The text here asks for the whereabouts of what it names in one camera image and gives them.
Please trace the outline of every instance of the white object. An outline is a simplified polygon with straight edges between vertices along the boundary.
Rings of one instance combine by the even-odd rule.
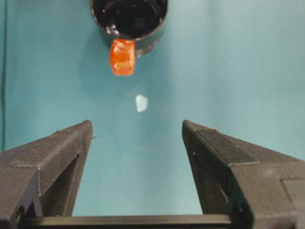
[[[135,102],[136,102],[136,105],[137,105],[137,111],[138,112],[143,112],[147,109],[148,99],[145,96],[143,96],[141,94],[138,94],[135,97]]]

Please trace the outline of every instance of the orange gummy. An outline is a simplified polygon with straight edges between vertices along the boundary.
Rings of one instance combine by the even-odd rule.
[[[135,68],[135,42],[115,39],[110,48],[110,66],[115,75],[132,75]]]

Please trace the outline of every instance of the teal surface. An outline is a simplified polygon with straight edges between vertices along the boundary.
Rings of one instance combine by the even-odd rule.
[[[115,77],[87,0],[9,0],[6,147],[90,119],[75,215],[200,213],[184,119],[305,159],[304,21],[304,0],[171,0],[160,43]]]
[[[2,85],[2,81],[5,77],[5,25],[6,25],[6,14],[5,14],[5,2],[6,0],[0,0],[0,85]],[[5,103],[3,102],[3,94],[1,94],[1,99],[0,99],[0,149],[3,149],[4,144],[3,144],[3,115],[4,115],[4,105]]]

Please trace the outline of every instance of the orange object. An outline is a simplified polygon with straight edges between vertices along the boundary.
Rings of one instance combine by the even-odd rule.
[[[110,48],[110,66],[115,75],[132,75],[135,68],[135,42],[115,39]]]

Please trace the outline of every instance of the black cup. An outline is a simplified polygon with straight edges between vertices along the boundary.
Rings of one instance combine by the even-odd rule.
[[[103,38],[135,41],[136,55],[152,50],[163,34],[168,0],[91,0],[94,20]]]

